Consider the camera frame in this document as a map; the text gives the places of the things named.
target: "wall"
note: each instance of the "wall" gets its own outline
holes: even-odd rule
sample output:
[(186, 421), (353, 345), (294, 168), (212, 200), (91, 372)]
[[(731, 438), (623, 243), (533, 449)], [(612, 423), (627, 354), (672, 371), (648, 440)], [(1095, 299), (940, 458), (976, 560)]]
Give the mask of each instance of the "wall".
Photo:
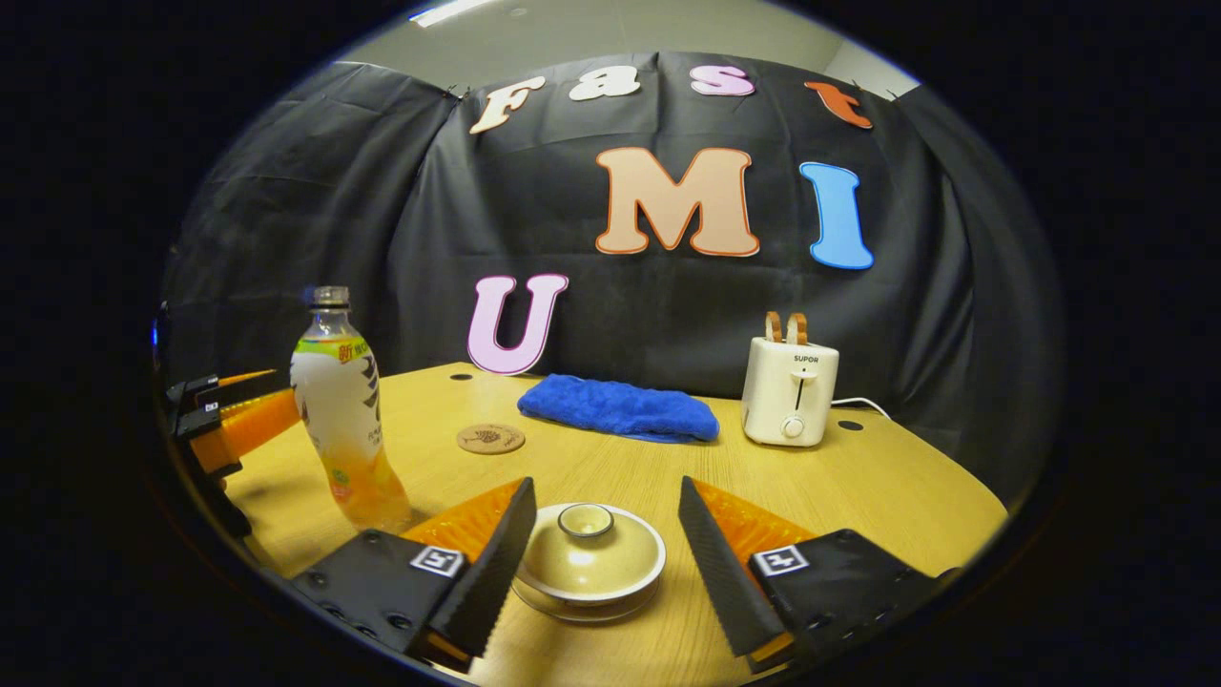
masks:
[(499, 0), (429, 28), (404, 16), (337, 59), (462, 93), (559, 62), (657, 50), (723, 52), (822, 72), (841, 43), (836, 33), (762, 0)]
[(861, 88), (888, 100), (919, 85), (906, 72), (847, 39), (842, 40), (823, 73), (849, 83), (856, 82)]

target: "cup lid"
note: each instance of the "cup lid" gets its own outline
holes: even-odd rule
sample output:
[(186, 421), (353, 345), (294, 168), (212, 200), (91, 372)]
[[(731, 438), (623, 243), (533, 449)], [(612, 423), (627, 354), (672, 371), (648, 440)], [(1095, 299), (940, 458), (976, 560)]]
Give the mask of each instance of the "cup lid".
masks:
[(661, 536), (640, 517), (601, 504), (556, 504), (538, 511), (518, 578), (567, 602), (621, 599), (657, 580)]

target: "ceiling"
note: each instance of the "ceiling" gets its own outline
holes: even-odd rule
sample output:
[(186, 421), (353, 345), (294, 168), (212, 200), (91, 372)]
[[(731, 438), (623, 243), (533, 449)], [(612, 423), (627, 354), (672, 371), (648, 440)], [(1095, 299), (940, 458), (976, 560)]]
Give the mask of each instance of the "ceiling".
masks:
[(763, 0), (493, 0), (429, 28), (407, 21), (413, 15), (337, 59), (382, 65), (462, 93), (537, 67), (657, 50), (722, 52), (829, 73), (845, 43)]

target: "black backdrop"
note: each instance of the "black backdrop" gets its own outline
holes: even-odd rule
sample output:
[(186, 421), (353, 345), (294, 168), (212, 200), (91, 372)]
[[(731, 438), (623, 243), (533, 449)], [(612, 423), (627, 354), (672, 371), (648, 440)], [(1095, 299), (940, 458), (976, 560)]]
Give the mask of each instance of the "black backdrop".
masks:
[[(705, 96), (698, 65), (750, 74), (748, 96)], [(639, 92), (573, 101), (578, 77), (637, 70)], [(836, 397), (863, 397), (960, 461), (1006, 505), (1050, 443), (1060, 312), (1043, 232), (1004, 165), (917, 88), (893, 104), (795, 67), (726, 55), (608, 55), (536, 70), (542, 89), (473, 135), (490, 84), (459, 101), (376, 66), (330, 65), (281, 96), (232, 145), (187, 214), (166, 275), (171, 382), (283, 367), (310, 284), (352, 287), (354, 322), (386, 375), (466, 360), (475, 283), (570, 277), (545, 358), (559, 372), (737, 398), (747, 342), (774, 309), (806, 314), (841, 351)], [(873, 126), (849, 124), (803, 84), (828, 82)], [(759, 251), (707, 255), (656, 238), (606, 255), (598, 153), (652, 151), (672, 178), (705, 148), (751, 156), (745, 195)], [(866, 270), (814, 261), (819, 236), (801, 162), (845, 167)], [(651, 234), (643, 212), (640, 229)], [(514, 345), (529, 298), (509, 298)]]

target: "plastic bottle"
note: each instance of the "plastic bottle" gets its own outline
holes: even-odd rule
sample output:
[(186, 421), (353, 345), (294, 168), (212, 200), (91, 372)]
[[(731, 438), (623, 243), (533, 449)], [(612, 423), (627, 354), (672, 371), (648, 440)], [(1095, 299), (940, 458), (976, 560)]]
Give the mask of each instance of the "plastic bottle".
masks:
[(348, 321), (348, 288), (315, 288), (310, 311), (314, 322), (289, 366), (297, 411), (343, 515), (358, 530), (398, 534), (411, 520), (411, 506), (386, 460), (377, 362)]

